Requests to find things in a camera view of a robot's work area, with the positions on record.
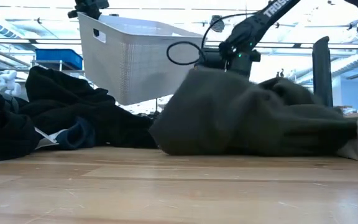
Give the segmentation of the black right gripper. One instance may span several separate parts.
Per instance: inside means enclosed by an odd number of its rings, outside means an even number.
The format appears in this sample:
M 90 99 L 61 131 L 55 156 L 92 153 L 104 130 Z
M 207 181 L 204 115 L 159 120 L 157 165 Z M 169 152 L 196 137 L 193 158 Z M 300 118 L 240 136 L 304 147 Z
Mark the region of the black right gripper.
M 250 76 L 253 62 L 260 62 L 260 53 L 256 50 L 250 52 L 235 52 L 228 58 L 223 58 L 218 49 L 203 48 L 195 67 L 216 68 L 230 70 L 245 77 Z

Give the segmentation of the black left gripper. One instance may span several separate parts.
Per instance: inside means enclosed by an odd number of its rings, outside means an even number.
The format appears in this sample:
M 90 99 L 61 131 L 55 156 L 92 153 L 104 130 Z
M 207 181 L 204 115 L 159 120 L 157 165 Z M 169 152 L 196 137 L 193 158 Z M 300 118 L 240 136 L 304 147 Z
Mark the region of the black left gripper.
M 99 19 L 99 10 L 109 7 L 108 0 L 75 0 L 75 3 L 75 9 L 67 14 L 69 18 L 78 17 L 78 13 L 83 12 L 93 19 Z

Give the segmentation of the olive green garment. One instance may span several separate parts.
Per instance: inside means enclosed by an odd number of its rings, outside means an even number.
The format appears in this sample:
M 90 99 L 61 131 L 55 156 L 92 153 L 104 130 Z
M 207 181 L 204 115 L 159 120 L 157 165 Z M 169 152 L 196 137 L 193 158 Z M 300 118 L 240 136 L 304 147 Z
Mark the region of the olive green garment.
M 327 156 L 357 136 L 356 121 L 286 78 L 252 83 L 196 68 L 150 128 L 169 155 Z

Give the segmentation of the white woven plastic basket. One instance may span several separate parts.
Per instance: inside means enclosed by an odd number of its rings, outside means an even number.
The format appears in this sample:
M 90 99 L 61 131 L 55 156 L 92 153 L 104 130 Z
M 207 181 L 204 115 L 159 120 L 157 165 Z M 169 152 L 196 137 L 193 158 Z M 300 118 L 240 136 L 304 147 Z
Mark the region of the white woven plastic basket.
M 86 78 L 122 105 L 173 94 L 202 35 L 162 22 L 78 15 Z

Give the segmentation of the black garment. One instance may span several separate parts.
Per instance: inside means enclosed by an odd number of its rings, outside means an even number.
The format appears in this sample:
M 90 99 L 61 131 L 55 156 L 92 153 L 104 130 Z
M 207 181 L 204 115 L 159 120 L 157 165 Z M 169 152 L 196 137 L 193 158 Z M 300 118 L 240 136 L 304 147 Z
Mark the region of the black garment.
M 89 129 L 90 147 L 157 147 L 149 133 L 152 118 L 117 106 L 107 90 L 94 89 L 86 80 L 35 66 L 29 70 L 25 89 L 29 100 L 19 102 L 19 113 L 46 134 L 83 124 Z
M 31 119 L 19 113 L 19 102 L 14 96 L 0 93 L 0 161 L 34 152 L 40 140 Z

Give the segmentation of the navy blue garment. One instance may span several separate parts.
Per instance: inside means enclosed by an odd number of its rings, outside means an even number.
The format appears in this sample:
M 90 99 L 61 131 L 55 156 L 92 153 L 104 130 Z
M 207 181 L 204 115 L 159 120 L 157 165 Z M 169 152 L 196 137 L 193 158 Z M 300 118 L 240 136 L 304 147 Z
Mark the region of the navy blue garment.
M 87 120 L 76 117 L 74 125 L 62 130 L 55 139 L 59 147 L 64 150 L 94 147 L 96 144 L 96 131 Z

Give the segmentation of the grey round ceiling fixture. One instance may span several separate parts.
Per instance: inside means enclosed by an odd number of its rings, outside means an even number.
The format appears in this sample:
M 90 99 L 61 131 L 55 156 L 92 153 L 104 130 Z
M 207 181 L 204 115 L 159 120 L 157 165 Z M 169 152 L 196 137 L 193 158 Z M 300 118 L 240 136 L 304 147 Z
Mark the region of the grey round ceiling fixture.
M 212 15 L 210 21 L 211 29 L 215 32 L 221 33 L 225 28 L 223 17 L 220 15 Z

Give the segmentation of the blue storage bin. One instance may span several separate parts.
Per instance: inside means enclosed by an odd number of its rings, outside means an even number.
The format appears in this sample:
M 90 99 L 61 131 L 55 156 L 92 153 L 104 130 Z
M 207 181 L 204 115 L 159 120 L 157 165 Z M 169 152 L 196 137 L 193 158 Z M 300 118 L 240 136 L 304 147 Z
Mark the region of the blue storage bin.
M 77 70 L 83 68 L 83 57 L 72 49 L 36 49 L 36 60 L 62 60 Z

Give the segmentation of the background wooden table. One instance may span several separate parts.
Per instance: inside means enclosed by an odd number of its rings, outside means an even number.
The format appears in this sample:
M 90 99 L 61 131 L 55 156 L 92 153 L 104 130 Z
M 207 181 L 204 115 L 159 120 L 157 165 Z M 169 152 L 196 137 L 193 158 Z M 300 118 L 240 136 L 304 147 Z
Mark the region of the background wooden table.
M 335 108 L 340 111 L 343 117 L 358 118 L 358 110 L 351 106 L 336 106 Z

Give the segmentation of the dark grey post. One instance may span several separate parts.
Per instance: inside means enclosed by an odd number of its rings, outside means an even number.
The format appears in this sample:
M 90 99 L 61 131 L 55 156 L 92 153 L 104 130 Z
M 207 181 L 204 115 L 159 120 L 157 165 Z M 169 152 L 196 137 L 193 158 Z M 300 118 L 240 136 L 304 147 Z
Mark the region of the dark grey post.
M 331 54 L 328 42 L 329 37 L 325 36 L 313 44 L 313 93 L 323 105 L 333 107 Z

